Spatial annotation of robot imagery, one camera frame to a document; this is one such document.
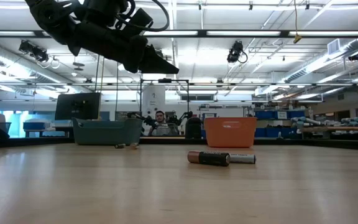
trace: man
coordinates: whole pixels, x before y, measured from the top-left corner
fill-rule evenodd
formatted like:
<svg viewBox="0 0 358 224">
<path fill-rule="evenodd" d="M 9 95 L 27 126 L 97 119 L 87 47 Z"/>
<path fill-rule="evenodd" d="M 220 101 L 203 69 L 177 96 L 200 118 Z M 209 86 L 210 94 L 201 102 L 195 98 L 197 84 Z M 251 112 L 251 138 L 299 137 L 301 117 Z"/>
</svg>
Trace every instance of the man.
<svg viewBox="0 0 358 224">
<path fill-rule="evenodd" d="M 158 125 L 165 124 L 165 113 L 162 111 L 155 112 L 155 120 L 158 122 Z M 149 131 L 149 136 L 152 135 L 154 128 L 151 127 Z"/>
</svg>

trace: battery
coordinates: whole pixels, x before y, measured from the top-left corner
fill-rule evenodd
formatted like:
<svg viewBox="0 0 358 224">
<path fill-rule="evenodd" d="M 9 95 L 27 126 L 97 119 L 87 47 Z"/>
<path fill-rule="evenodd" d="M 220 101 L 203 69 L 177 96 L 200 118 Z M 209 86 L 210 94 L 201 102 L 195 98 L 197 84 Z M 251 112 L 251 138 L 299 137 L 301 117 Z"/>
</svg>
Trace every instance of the battery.
<svg viewBox="0 0 358 224">
<path fill-rule="evenodd" d="M 116 144 L 116 149 L 123 149 L 125 148 L 125 144 Z"/>
<path fill-rule="evenodd" d="M 214 166 L 228 166 L 230 164 L 230 154 L 226 152 L 190 151 L 187 154 L 187 159 L 191 163 Z"/>
<path fill-rule="evenodd" d="M 233 163 L 245 163 L 245 164 L 255 164 L 256 156 L 252 154 L 230 154 L 230 162 Z"/>
</svg>

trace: wooden table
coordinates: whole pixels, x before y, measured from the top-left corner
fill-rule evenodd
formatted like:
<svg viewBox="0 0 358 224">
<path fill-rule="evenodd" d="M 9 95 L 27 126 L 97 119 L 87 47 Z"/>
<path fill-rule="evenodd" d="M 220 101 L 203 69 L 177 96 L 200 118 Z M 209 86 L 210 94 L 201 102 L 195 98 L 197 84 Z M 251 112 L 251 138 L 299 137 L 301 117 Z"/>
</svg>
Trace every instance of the wooden table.
<svg viewBox="0 0 358 224">
<path fill-rule="evenodd" d="M 0 149 L 0 223 L 358 223 L 358 151 L 255 146 L 256 165 L 189 164 L 207 146 Z"/>
</svg>

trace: gray bin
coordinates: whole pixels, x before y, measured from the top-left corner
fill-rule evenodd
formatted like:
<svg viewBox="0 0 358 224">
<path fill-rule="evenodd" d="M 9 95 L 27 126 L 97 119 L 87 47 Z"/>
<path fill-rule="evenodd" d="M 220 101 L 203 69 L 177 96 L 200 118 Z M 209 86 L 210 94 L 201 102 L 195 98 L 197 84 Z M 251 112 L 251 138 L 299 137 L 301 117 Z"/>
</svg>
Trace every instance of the gray bin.
<svg viewBox="0 0 358 224">
<path fill-rule="evenodd" d="M 140 119 L 125 121 L 87 121 L 73 118 L 74 140 L 79 145 L 138 143 L 142 133 Z"/>
</svg>

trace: black monitor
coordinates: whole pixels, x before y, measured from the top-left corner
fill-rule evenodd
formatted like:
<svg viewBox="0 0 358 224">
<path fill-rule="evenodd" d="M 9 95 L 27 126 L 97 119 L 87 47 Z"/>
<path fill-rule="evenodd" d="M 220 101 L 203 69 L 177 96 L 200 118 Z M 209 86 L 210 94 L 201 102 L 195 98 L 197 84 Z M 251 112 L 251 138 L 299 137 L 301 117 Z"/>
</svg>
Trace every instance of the black monitor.
<svg viewBox="0 0 358 224">
<path fill-rule="evenodd" d="M 98 119 L 100 93 L 77 93 L 59 95 L 55 120 Z"/>
</svg>

